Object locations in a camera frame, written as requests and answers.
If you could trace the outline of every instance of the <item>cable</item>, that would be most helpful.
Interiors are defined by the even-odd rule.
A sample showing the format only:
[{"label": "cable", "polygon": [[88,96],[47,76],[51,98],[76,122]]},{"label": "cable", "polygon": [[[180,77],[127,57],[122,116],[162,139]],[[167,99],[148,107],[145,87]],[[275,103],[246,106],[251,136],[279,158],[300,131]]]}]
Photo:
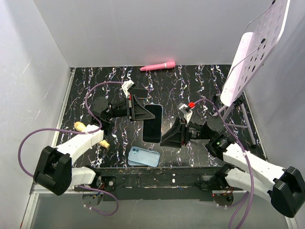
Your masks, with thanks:
[{"label": "cable", "polygon": [[91,209],[95,210],[95,211],[97,211],[98,213],[100,213],[100,214],[102,214],[104,216],[112,216],[114,213],[116,213],[118,211],[118,209],[119,209],[119,201],[118,201],[118,199],[113,194],[111,194],[109,192],[106,192],[106,191],[103,191],[103,190],[100,190],[100,189],[95,189],[95,188],[91,188],[91,187],[85,187],[85,186],[82,186],[82,185],[78,185],[78,187],[81,187],[83,189],[90,190],[90,191],[102,192],[102,193],[104,193],[104,194],[106,194],[108,196],[111,196],[115,200],[115,202],[116,202],[116,209],[112,213],[105,213],[105,212],[102,212],[101,210],[98,210],[95,207],[91,207],[91,206],[85,204],[84,206],[88,207],[90,210]]},{"label": "cable", "polygon": [[103,85],[103,84],[110,84],[110,83],[123,84],[122,82],[110,82],[110,81],[108,81],[108,82],[103,82],[103,83],[99,83],[99,84],[95,85],[93,88],[91,88],[91,89],[89,90],[89,92],[88,92],[88,93],[86,94],[86,96],[85,96],[85,106],[86,106],[86,108],[87,108],[89,114],[90,114],[93,118],[95,118],[95,119],[98,121],[98,123],[100,124],[99,128],[97,128],[96,130],[92,130],[92,131],[89,131],[89,132],[78,132],[78,131],[72,131],[72,130],[61,130],[61,129],[56,129],[56,128],[43,128],[43,129],[38,129],[38,130],[35,130],[35,131],[29,133],[29,134],[21,141],[20,146],[19,146],[19,149],[18,149],[18,162],[19,162],[19,165],[20,165],[21,169],[22,169],[27,175],[29,175],[30,177],[33,177],[33,174],[31,174],[29,171],[27,171],[27,170],[25,169],[25,167],[23,166],[22,161],[21,161],[21,150],[22,150],[22,146],[23,146],[23,144],[25,143],[25,141],[26,141],[30,136],[32,136],[32,135],[35,134],[35,133],[38,133],[38,132],[41,132],[41,131],[48,131],[48,130],[50,130],[50,131],[59,131],[59,132],[62,132],[62,133],[76,134],[76,135],[93,134],[93,133],[99,131],[99,130],[101,129],[101,127],[102,127],[102,123],[100,122],[100,120],[99,120],[97,117],[94,116],[94,114],[92,113],[92,111],[89,109],[88,101],[87,101],[87,100],[88,100],[89,95],[92,93],[92,91],[93,91],[95,88],[97,88],[98,86],[101,86],[101,85]]},{"label": "cable", "polygon": [[245,202],[245,201],[247,200],[247,198],[248,198],[248,195],[249,195],[249,192],[246,192],[246,193],[244,194],[244,196],[243,196],[239,201],[237,201],[235,204],[229,205],[229,206],[227,206],[227,207],[228,207],[228,208],[229,208],[229,207],[235,207],[236,205],[239,205],[240,203]]},{"label": "cable", "polygon": [[226,190],[226,192],[223,193],[223,195],[225,195],[226,193],[228,193],[229,189],[230,189],[230,186],[228,187],[228,189]]},{"label": "cable", "polygon": [[[243,216],[242,220],[240,221],[240,223],[239,223],[239,224],[237,225],[237,227],[236,227],[236,228],[240,228],[240,227],[242,226],[242,224],[244,223],[244,221],[245,221],[245,219],[246,219],[246,217],[247,217],[247,215],[248,215],[248,213],[249,213],[249,210],[250,210],[250,207],[251,207],[252,201],[253,201],[253,195],[254,195],[254,176],[253,176],[253,170],[252,170],[252,168],[251,168],[250,161],[249,161],[249,158],[248,158],[248,156],[247,156],[247,154],[246,154],[246,151],[245,151],[245,149],[244,149],[243,144],[242,144],[241,141],[238,139],[238,137],[235,136],[235,134],[234,134],[234,133],[232,132],[232,130],[229,128],[229,126],[227,125],[227,123],[225,123],[225,120],[222,118],[222,116],[221,116],[221,114],[219,113],[217,107],[212,103],[212,101],[210,101],[210,100],[208,100],[208,99],[199,99],[199,100],[197,100],[196,102],[194,102],[194,104],[198,104],[198,103],[201,102],[201,101],[208,101],[210,104],[212,104],[213,108],[216,110],[218,116],[220,117],[221,121],[223,122],[225,128],[226,128],[226,129],[228,130],[228,132],[235,138],[235,140],[237,141],[238,145],[239,145],[240,148],[242,149],[243,155],[244,155],[244,157],[245,157],[245,159],[246,159],[246,161],[247,161],[247,165],[248,165],[248,167],[249,167],[249,174],[250,174],[250,180],[251,180],[251,191],[250,191],[251,193],[250,193],[249,203],[248,203],[247,209],[246,209],[246,211],[245,211],[245,213],[244,213],[244,216]],[[244,205],[245,200],[244,200],[244,202],[242,202],[241,205],[236,209],[235,214],[232,215],[230,222],[233,221],[233,219],[235,218],[235,216],[236,216],[237,212],[239,211],[239,209]]]},{"label": "cable", "polygon": [[254,18],[252,21],[249,22],[249,24],[247,25],[246,29],[244,30],[243,34],[247,31],[249,25],[255,21],[256,19],[258,19],[260,16],[262,16],[264,13],[266,13],[271,7],[272,5],[275,3],[275,0],[272,1],[271,5],[268,7],[268,9],[266,9],[264,12],[262,12],[260,15],[258,15],[256,18]]},{"label": "cable", "polygon": [[233,193],[233,189],[234,189],[234,188],[232,187],[231,192],[230,192],[228,195],[230,195],[230,194],[232,194],[232,193]]}]

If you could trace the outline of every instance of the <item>light blue phone case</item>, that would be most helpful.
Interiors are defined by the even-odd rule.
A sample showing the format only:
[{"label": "light blue phone case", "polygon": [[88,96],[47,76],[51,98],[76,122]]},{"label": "light blue phone case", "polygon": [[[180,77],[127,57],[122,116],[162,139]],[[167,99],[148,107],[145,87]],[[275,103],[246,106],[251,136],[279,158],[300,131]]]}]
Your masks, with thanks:
[{"label": "light blue phone case", "polygon": [[134,162],[134,161],[130,161],[129,159],[128,159],[128,164],[129,164],[130,166],[147,166],[147,165],[144,165],[144,164],[136,163],[136,162]]},{"label": "light blue phone case", "polygon": [[148,149],[142,149],[133,146],[130,149],[128,160],[138,163],[140,165],[147,165],[151,167],[157,167],[159,164],[160,154],[156,151]]}]

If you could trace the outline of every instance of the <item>white plastic bracket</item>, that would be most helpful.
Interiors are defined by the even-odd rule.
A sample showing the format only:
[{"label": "white plastic bracket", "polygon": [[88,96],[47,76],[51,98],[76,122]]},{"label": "white plastic bracket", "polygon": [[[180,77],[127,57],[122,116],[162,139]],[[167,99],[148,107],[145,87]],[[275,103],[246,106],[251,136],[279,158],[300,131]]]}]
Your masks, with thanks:
[{"label": "white plastic bracket", "polygon": [[87,167],[72,168],[71,186],[75,185],[89,185],[93,182],[95,172]]},{"label": "white plastic bracket", "polygon": [[188,106],[180,103],[178,109],[183,113],[183,117],[186,120],[186,123],[189,123],[189,121],[191,120],[192,117],[192,110],[190,109],[188,112],[185,110],[185,108],[187,108]]},{"label": "white plastic bracket", "polygon": [[[96,125],[87,125],[86,129],[83,132],[90,132],[96,130],[98,127]],[[69,141],[56,146],[57,151],[63,154],[70,154],[72,158],[72,164],[83,155],[88,149],[93,145],[98,144],[104,138],[104,131],[99,130],[93,134],[86,135],[76,135],[71,138]]]},{"label": "white plastic bracket", "polygon": [[130,91],[135,87],[135,83],[132,80],[125,81],[122,85],[122,89],[126,98],[130,95]]},{"label": "white plastic bracket", "polygon": [[[253,170],[253,176],[259,179],[268,190],[272,190],[275,184],[273,179],[279,179],[284,174],[283,168],[264,161],[259,157],[251,154],[249,151],[247,151],[246,153],[249,158],[251,168]],[[239,167],[249,173],[247,161],[243,156],[242,149],[237,143],[231,144],[227,148],[227,152],[223,153],[223,156],[225,162]]]},{"label": "white plastic bracket", "polygon": [[[225,180],[228,182],[228,185],[231,187],[238,187],[248,192],[251,191],[251,179],[250,174],[245,173],[237,168],[231,169]],[[267,193],[269,189],[257,178],[254,177],[254,194],[264,198],[270,202],[270,196]]]}]

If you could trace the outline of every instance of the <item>pink cylinder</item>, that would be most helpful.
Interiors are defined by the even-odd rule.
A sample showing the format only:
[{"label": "pink cylinder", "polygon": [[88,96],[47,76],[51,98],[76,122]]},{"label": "pink cylinder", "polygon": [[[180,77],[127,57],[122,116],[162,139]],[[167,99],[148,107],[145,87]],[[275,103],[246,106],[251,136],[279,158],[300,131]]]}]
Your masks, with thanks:
[{"label": "pink cylinder", "polygon": [[142,67],[141,71],[152,71],[152,70],[158,70],[163,68],[174,68],[176,66],[175,61],[169,61],[166,63],[160,63],[160,64],[154,64],[154,65],[147,65],[145,67]]}]

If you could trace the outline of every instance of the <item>black marble surface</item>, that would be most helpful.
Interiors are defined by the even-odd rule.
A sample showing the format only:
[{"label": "black marble surface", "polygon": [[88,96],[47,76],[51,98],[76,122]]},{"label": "black marble surface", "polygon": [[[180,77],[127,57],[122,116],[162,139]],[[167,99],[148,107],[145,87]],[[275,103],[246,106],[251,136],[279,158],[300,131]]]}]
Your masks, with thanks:
[{"label": "black marble surface", "polygon": [[[177,116],[183,117],[178,112],[177,105],[180,102],[187,104],[200,98],[211,98],[213,94],[220,93],[229,69],[229,65],[187,65],[152,72],[140,72],[139,67],[132,66],[77,68],[61,128],[72,130],[73,124],[77,121],[86,125],[90,122],[91,117],[84,106],[84,98],[94,85],[105,81],[121,82],[132,79],[138,88],[146,88],[149,91],[148,98],[143,100],[144,104],[154,103],[163,106],[162,134],[164,134],[170,129]],[[105,96],[111,103],[124,98],[119,84],[97,88],[89,97],[89,104],[98,96]],[[216,106],[220,107],[221,103],[218,101]],[[191,121],[203,124],[214,112],[215,110],[210,104],[198,104],[193,109]],[[233,128],[233,130],[246,149],[250,149],[253,154],[264,158],[249,112],[248,117],[258,144],[257,149],[250,149],[251,140],[247,129]],[[222,161],[212,157],[207,152],[204,147],[204,144],[207,143],[206,140],[192,140],[182,149],[160,147],[159,144],[142,141],[143,121],[131,122],[126,117],[115,118],[113,121],[115,128],[112,134],[107,137],[111,147],[105,150],[99,145],[94,146],[81,156],[74,166],[129,167],[128,153],[132,146],[158,151],[160,153],[160,167],[210,167],[223,164]],[[234,109],[227,118],[227,122],[245,125],[241,110]],[[59,145],[71,137],[73,137],[72,134],[60,134],[57,144]]]}]

